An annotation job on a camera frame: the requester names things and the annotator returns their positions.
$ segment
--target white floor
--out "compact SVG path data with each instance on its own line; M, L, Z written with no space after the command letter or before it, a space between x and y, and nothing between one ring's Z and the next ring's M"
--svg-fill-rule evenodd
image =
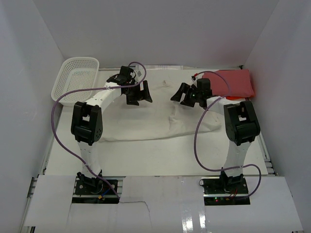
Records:
M189 82L191 75L199 70L148 70L149 86L163 80ZM100 71L97 86L103 86L106 79L116 71ZM70 132L72 108L64 107L58 124L57 134L60 140L75 153L79 152L74 136ZM216 132L198 136L197 149L201 162L209 168L221 168L226 160L229 141L225 134L224 119L222 128ZM197 164L193 154L193 135L182 137L147 140L101 142L99 158L104 176L188 176L217 175L203 170ZM245 163L260 167L262 174L267 174L263 151L256 139L246 155ZM64 151L54 141L46 174L75 175L82 169L82 163ZM258 175L253 168L245 168L245 175Z

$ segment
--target red towel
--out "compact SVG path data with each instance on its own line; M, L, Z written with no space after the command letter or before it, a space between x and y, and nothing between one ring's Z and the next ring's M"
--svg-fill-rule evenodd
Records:
M255 96L248 69L218 70L216 73L223 76L230 85L231 94L228 99L236 100ZM210 80L213 95L225 96L228 94L227 85L216 74L205 73L202 78L208 78Z

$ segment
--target white basket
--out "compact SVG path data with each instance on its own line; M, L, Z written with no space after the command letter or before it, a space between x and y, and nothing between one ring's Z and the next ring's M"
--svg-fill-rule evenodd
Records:
M61 95L78 89L93 88L97 80L99 61L92 57L73 57L62 64L54 83L51 97L57 100ZM77 101L86 101L92 91L69 94L60 100L64 106L73 106Z

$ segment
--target white cloth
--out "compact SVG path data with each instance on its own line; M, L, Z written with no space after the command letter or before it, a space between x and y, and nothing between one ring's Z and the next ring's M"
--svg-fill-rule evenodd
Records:
M149 87L153 103L140 101L139 106L127 105L122 95L103 113L104 132L100 141L150 140L193 134L203 113L194 108L171 101L180 83L163 81ZM200 133L220 128L217 114L207 112Z

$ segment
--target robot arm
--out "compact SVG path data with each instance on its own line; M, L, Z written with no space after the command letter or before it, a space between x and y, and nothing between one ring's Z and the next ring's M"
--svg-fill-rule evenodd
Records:
M102 170L96 142L103 134L102 113L104 110L122 94L126 95L126 103L130 105L139 105L138 101L140 100L152 102L147 81L143 81L143 90L139 85L133 87L132 85L136 83L135 77L132 77L133 74L134 70L130 67L121 67L118 75L107 80L105 84L107 90L98 92L86 102L76 102L74 105L71 133L78 142L81 157L85 160L86 165L99 176L101 176ZM90 190L97 189L99 179L95 178L85 165L83 165L82 173L78 172L77 175L83 183L89 186Z
M118 85L106 83L106 86ZM121 94L120 88L103 90L84 103L77 102L73 109L71 133L78 141L81 157L97 175L101 173L101 168L98 161L97 143L95 142L101 138L103 133L102 113ZM85 165L83 165L82 174L87 177L94 177Z
M209 79L198 79L197 86L182 83L177 93L171 98L180 101L182 94L185 98L180 103L193 107L197 102L206 109L219 97L212 95ZM225 130L230 140L226 162L223 168L239 166L221 172L220 178L225 186L240 183L243 179L242 166L251 142L260 133L260 126L251 101L236 102L221 99L211 106L210 111L217 112L225 117Z

